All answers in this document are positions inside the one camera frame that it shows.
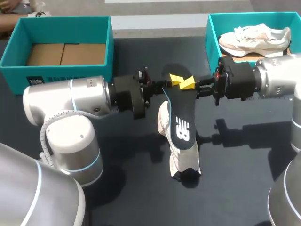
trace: white sneaker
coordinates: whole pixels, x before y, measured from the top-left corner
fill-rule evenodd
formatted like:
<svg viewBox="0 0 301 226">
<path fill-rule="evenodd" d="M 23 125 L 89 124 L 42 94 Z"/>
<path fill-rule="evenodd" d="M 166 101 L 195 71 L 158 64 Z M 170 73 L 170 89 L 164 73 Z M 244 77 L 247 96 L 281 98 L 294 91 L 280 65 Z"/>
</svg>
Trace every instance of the white sneaker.
<svg viewBox="0 0 301 226">
<path fill-rule="evenodd" d="M 158 113 L 158 131 L 161 135 L 165 136 L 170 144 L 170 173 L 171 176 L 177 180 L 181 180 L 181 174 L 189 172 L 191 177 L 192 174 L 195 176 L 200 176 L 201 169 L 199 167 L 199 155 L 198 155 L 198 145 L 196 140 L 192 148 L 188 150 L 180 150 L 176 148 L 170 136 L 170 126 L 169 126 L 169 112 L 168 112 L 168 101 L 161 104 Z"/>
<path fill-rule="evenodd" d="M 49 12 L 33 12 L 28 15 L 28 17 L 45 17 L 45 16 L 51 16 Z"/>
<path fill-rule="evenodd" d="M 229 54 L 243 57 L 248 53 L 258 53 L 264 57 L 283 55 L 291 41 L 291 30 L 270 29 L 265 24 L 234 28 L 234 32 L 219 38 L 220 47 Z"/>
</svg>

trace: cable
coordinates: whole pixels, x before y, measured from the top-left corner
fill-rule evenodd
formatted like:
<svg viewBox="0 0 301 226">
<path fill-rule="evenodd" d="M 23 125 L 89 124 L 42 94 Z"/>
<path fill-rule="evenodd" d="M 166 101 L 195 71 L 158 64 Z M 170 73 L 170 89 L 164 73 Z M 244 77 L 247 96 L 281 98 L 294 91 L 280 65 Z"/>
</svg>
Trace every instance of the cable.
<svg viewBox="0 0 301 226">
<path fill-rule="evenodd" d="M 41 146 L 42 146 L 42 149 L 43 149 L 43 152 L 40 153 L 40 158 L 42 159 L 42 161 L 44 163 L 46 163 L 47 165 L 49 165 L 51 167 L 54 166 L 54 163 L 51 159 L 51 156 L 50 156 L 50 153 L 49 153 L 49 150 L 48 150 L 48 147 L 47 147 L 47 143 L 46 143 L 46 130 L 47 130 L 47 127 L 51 123 L 59 120 L 63 116 L 73 116 L 73 115 L 83 115 L 83 116 L 86 116 L 87 118 L 92 118 L 92 119 L 102 119 L 106 116 L 106 115 L 96 116 L 96 115 L 90 114 L 88 112 L 83 112 L 83 111 L 65 110 L 65 111 L 62 111 L 58 114 L 53 115 L 46 122 L 44 122 L 44 124 L 41 128 L 41 131 L 40 131 L 40 142 L 41 142 Z"/>
</svg>

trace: cardboard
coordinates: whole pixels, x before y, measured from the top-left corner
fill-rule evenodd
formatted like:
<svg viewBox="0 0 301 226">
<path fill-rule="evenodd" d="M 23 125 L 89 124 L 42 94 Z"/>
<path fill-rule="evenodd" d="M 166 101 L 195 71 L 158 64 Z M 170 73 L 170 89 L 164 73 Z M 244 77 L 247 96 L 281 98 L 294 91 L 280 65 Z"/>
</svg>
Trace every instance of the cardboard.
<svg viewBox="0 0 301 226">
<path fill-rule="evenodd" d="M 105 44 L 65 44 L 61 65 L 103 65 Z"/>
<path fill-rule="evenodd" d="M 290 49 L 288 48 L 287 49 L 287 54 L 290 55 L 291 54 L 291 51 Z M 250 54 L 247 54 L 245 55 L 244 57 L 233 57 L 233 60 L 234 62 L 244 62 L 244 61 L 257 61 L 257 60 L 260 60 L 260 59 L 264 59 L 265 57 L 260 55 L 260 54 L 257 54 L 257 53 L 250 53 Z"/>
<path fill-rule="evenodd" d="M 64 44 L 34 44 L 27 66 L 60 65 Z"/>
</svg>

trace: new balance logo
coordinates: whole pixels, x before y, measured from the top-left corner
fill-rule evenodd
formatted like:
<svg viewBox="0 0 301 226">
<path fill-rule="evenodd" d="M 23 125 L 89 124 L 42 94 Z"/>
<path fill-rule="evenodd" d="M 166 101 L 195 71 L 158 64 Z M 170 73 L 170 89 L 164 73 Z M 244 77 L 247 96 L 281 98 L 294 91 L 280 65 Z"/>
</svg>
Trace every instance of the new balance logo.
<svg viewBox="0 0 301 226">
<path fill-rule="evenodd" d="M 179 139 L 189 141 L 189 123 L 181 120 L 178 117 L 175 118 L 175 121 L 177 122 L 176 126 L 176 133 Z"/>
</svg>

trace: label on bin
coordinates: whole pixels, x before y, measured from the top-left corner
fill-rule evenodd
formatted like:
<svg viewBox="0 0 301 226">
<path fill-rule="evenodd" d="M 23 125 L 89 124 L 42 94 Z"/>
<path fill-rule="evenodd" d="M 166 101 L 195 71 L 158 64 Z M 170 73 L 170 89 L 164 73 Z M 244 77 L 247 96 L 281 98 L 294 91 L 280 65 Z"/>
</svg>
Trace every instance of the label on bin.
<svg viewBox="0 0 301 226">
<path fill-rule="evenodd" d="M 44 80 L 42 77 L 40 76 L 31 76 L 31 77 L 27 77 L 27 80 L 29 82 L 29 85 L 33 86 L 33 85 L 39 85 L 39 84 L 43 84 Z"/>
</svg>

